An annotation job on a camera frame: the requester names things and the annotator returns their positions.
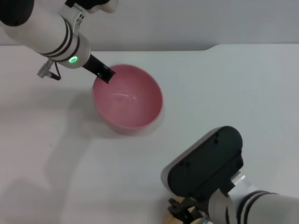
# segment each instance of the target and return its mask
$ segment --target wall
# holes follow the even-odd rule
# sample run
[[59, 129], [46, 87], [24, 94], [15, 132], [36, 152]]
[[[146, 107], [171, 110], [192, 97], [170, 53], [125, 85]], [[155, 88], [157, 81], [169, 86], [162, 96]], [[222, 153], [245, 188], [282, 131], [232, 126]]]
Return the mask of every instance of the wall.
[[[93, 50], [200, 50], [225, 43], [299, 42], [298, 0], [119, 0], [88, 15]], [[63, 1], [43, 0], [53, 9]], [[0, 31], [0, 44], [14, 44]]]

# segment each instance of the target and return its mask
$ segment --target green led light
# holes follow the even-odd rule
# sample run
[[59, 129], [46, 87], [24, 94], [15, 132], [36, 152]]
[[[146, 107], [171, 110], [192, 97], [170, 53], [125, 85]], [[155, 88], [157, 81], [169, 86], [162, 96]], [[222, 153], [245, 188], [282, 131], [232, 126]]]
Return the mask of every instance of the green led light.
[[69, 62], [70, 63], [75, 63], [76, 61], [78, 60], [78, 57], [77, 56], [74, 56], [74, 57], [71, 57]]

